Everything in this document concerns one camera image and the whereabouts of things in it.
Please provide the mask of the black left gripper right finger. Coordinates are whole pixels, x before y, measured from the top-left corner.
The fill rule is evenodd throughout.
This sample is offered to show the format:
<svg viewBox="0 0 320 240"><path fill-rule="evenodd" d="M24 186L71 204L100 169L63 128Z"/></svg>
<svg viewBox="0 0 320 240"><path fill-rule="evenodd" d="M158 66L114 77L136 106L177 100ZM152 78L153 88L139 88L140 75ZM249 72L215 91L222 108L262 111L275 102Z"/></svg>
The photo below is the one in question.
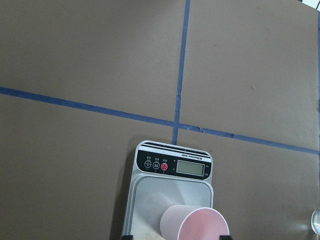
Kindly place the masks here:
<svg viewBox="0 0 320 240"><path fill-rule="evenodd" d="M233 240L230 235L220 235L219 240Z"/></svg>

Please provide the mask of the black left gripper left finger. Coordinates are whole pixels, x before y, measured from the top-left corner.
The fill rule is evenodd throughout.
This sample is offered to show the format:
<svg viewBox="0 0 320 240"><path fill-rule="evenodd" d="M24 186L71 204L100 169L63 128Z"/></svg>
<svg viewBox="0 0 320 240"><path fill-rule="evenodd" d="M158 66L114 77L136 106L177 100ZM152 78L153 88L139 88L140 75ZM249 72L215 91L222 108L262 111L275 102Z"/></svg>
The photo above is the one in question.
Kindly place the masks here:
<svg viewBox="0 0 320 240"><path fill-rule="evenodd" d="M123 235L121 240L133 240L133 235Z"/></svg>

